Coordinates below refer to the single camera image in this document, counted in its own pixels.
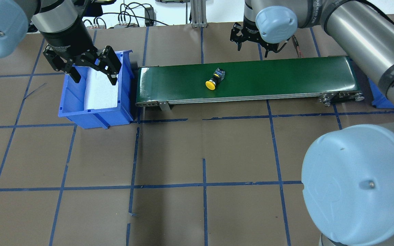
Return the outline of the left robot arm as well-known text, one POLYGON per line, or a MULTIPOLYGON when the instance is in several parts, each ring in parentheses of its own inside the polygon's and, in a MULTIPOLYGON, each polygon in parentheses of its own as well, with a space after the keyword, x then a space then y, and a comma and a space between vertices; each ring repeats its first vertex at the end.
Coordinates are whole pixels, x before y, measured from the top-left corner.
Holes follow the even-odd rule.
POLYGON ((79 83, 76 67, 89 67, 116 85, 122 62, 111 46, 94 46, 82 18, 82 7, 72 0, 0 0, 0 58, 11 55, 34 25, 48 43, 43 55, 53 70, 79 83))

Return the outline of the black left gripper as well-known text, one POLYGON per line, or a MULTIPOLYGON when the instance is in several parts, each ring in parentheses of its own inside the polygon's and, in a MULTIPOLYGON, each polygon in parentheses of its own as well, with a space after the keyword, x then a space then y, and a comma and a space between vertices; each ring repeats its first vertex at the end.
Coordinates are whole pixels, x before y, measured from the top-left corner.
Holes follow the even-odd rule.
POLYGON ((115 86, 122 63, 111 46, 99 51, 92 42, 83 24, 72 24, 60 32, 42 33, 48 45, 42 54, 55 71, 63 71, 75 83, 81 81, 81 75, 74 67, 90 67, 103 72, 112 86, 115 86))

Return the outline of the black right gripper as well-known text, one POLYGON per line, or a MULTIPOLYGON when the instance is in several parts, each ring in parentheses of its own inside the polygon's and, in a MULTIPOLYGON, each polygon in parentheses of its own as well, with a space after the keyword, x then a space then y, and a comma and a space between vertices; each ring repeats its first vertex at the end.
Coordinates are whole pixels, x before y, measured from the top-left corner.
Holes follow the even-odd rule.
POLYGON ((235 22, 231 28, 230 41, 237 45, 237 50, 240 51, 242 44, 246 41, 257 43, 260 47, 265 49, 264 57, 267 58, 269 53, 279 53, 286 46, 290 38, 283 41, 283 45, 278 43, 269 43, 264 41, 261 33, 253 23, 244 22, 240 24, 235 22))

